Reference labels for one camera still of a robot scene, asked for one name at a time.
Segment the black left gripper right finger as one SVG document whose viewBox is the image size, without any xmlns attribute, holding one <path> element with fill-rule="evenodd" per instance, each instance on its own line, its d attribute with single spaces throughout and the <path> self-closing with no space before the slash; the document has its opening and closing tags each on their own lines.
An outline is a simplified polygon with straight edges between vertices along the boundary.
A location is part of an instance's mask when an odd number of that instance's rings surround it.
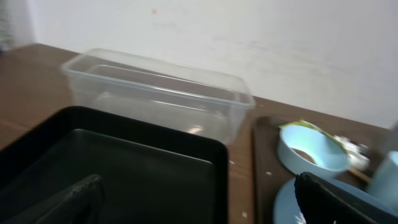
<svg viewBox="0 0 398 224">
<path fill-rule="evenodd" d="M 397 224 L 397 216 L 310 172 L 295 179 L 295 198 L 307 223 Z"/>
</svg>

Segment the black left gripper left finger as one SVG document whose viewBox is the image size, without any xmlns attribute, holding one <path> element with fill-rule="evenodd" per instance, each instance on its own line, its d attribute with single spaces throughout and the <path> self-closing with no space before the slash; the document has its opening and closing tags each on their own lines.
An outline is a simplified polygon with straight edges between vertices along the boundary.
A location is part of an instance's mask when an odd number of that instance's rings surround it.
<svg viewBox="0 0 398 224">
<path fill-rule="evenodd" d="M 92 174 L 2 224 L 95 224 L 103 205 L 102 176 Z"/>
</svg>

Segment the dark blue plate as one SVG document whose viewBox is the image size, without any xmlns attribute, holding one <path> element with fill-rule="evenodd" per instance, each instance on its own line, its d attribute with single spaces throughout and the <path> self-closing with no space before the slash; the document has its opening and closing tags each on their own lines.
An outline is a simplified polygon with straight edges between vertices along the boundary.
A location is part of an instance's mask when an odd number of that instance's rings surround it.
<svg viewBox="0 0 398 224">
<path fill-rule="evenodd" d="M 376 198 L 370 196 L 366 192 L 353 187 L 352 185 L 346 184 L 336 179 L 327 179 L 333 185 L 349 192 L 355 197 L 370 203 L 371 205 L 381 209 L 391 215 L 397 216 L 392 208 L 384 205 Z M 306 224 L 304 215 L 301 213 L 297 200 L 295 198 L 295 179 L 292 179 L 285 183 L 279 190 L 275 202 L 273 219 L 275 224 Z"/>
</svg>

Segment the light blue small bowl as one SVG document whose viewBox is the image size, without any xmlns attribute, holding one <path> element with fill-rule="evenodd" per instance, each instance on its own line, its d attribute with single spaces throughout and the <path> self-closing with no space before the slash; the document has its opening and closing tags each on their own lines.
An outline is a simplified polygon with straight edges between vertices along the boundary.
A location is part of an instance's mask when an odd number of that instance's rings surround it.
<svg viewBox="0 0 398 224">
<path fill-rule="evenodd" d="M 333 179 L 350 167 L 348 153 L 337 142 L 319 131 L 299 125 L 280 129 L 277 157 L 293 174 L 311 172 Z"/>
</svg>

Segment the light blue cup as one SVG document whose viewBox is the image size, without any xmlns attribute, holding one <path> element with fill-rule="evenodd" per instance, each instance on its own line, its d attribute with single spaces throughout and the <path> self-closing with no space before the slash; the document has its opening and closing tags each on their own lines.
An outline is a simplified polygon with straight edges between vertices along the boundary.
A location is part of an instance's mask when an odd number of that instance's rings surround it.
<svg viewBox="0 0 398 224">
<path fill-rule="evenodd" d="M 397 151 L 390 151 L 366 192 L 397 212 Z"/>
</svg>

